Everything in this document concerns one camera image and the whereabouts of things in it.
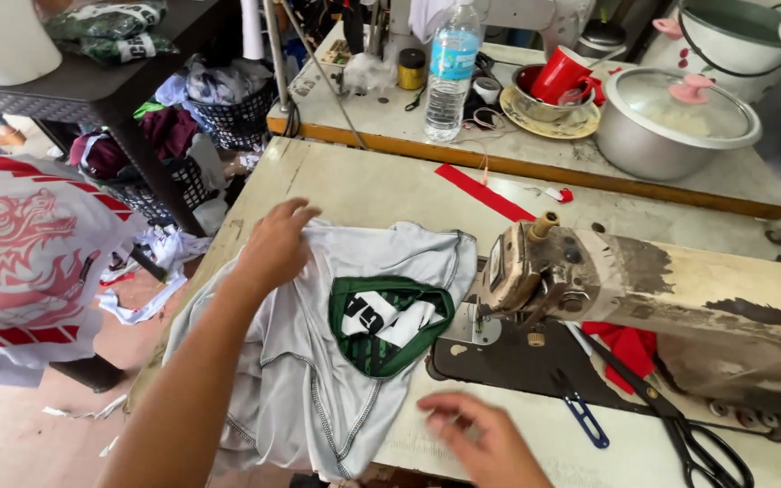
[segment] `wooden table edge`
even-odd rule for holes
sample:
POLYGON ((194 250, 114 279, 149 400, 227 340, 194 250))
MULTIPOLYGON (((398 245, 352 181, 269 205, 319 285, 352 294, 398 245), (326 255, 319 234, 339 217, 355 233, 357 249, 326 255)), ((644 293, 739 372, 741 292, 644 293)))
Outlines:
MULTIPOLYGON (((285 118, 268 116, 267 127, 276 135, 281 135, 285 131, 286 120, 285 118)), ((350 130, 318 124, 302 124, 298 136, 309 137, 318 141, 339 142, 355 147, 358 145, 350 130)), ((360 133, 360 136, 371 150, 394 155, 403 155, 428 161, 448 162, 468 168, 478 168, 483 160, 483 154, 471 151, 434 146, 395 137, 376 136, 363 132, 360 133)), ((597 175, 535 162, 518 161, 501 156, 490 157, 490 171, 622 194, 632 194, 662 202, 700 206, 741 216, 760 217, 768 220, 781 219, 781 205, 668 187, 659 183, 638 182, 614 176, 597 175)))

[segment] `plastic water bottle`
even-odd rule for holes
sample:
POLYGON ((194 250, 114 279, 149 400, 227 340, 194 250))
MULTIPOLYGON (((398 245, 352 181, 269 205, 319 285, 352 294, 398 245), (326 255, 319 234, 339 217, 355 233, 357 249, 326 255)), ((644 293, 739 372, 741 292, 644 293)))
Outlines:
POLYGON ((433 141, 450 141, 460 133, 462 106, 469 93, 475 55, 480 47, 474 0, 457 0, 433 36, 427 86, 427 123, 424 133, 433 141))

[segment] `bottle label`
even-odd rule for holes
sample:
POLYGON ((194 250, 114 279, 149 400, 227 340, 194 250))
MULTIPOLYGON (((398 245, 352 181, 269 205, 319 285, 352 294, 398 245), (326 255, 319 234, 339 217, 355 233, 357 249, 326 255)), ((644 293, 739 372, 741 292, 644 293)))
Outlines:
POLYGON ((461 30, 446 30, 433 37, 429 71, 445 80, 465 80, 475 70, 478 36, 461 30))

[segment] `black basket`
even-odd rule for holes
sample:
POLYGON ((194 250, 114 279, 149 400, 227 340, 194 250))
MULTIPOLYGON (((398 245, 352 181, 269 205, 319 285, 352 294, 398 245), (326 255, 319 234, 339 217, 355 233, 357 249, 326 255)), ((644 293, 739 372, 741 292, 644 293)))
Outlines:
MULTIPOLYGON (((210 190, 204 186, 203 180, 201 180, 201 167, 191 156, 177 158, 171 161, 166 168, 170 170, 177 189, 182 193, 183 199, 192 210, 201 203, 219 195, 219 190, 210 190)), ((175 223, 168 208, 161 203, 142 178, 126 183, 87 178, 105 187, 114 198, 128 205, 132 210, 143 214, 149 220, 150 225, 167 226, 175 223)))
POLYGON ((191 100, 204 118, 207 131, 226 150, 251 150, 260 144, 267 130, 267 113, 273 106, 278 89, 271 78, 260 90, 236 105, 207 105, 191 100))

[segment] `metal bowl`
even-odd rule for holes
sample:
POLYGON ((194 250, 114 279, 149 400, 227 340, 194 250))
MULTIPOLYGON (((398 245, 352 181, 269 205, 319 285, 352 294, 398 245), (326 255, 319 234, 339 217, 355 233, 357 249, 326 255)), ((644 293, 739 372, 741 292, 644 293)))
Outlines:
POLYGON ((529 89, 532 88, 532 83, 536 81, 538 74, 541 73, 543 68, 543 63, 528 64, 518 68, 511 76, 511 83, 514 83, 514 88, 517 89, 517 93, 519 94, 519 96, 511 98, 511 106, 526 117, 540 122, 555 122, 560 118, 589 105, 595 99, 595 90, 589 92, 589 97, 586 101, 580 105, 571 107, 551 105, 535 98, 535 96, 529 94, 529 89))

